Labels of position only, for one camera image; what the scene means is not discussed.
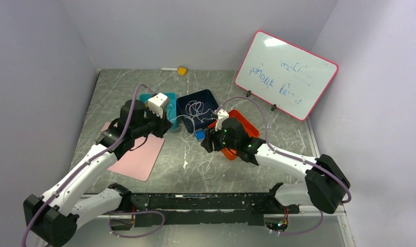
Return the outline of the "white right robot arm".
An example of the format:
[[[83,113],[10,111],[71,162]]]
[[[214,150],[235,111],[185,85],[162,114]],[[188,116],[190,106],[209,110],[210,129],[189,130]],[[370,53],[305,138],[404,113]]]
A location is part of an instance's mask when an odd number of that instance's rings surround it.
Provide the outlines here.
[[[313,205],[333,214],[350,198],[350,182],[329,155],[312,157],[277,148],[267,140],[249,136],[235,117],[224,120],[221,128],[205,128],[204,133],[201,146],[207,152],[229,149],[246,163],[277,168],[300,181],[275,189],[274,195],[267,199],[267,207],[273,213],[280,213],[290,205]]]

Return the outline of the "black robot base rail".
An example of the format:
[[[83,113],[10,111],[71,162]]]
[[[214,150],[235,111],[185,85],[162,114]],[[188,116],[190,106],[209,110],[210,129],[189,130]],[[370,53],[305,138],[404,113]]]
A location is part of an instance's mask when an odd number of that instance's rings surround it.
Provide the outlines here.
[[[298,214],[298,205],[283,206],[275,199],[277,183],[268,192],[237,193],[132,193],[113,184],[123,193],[112,214],[134,213],[135,227],[154,225],[234,224],[263,226],[265,216]]]

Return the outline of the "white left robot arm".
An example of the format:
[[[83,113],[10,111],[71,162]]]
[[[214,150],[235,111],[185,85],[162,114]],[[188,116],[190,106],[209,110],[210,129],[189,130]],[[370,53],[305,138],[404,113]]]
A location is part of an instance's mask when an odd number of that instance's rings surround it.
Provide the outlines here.
[[[131,211],[132,193],[118,183],[86,200],[80,198],[104,171],[134,149],[136,139],[164,136],[172,126],[167,119],[169,102],[162,93],[147,102],[128,100],[119,117],[98,135],[85,157],[62,180],[40,196],[27,197],[23,203],[27,228],[22,246],[29,232],[49,246],[63,246],[78,228],[97,216],[108,211]]]

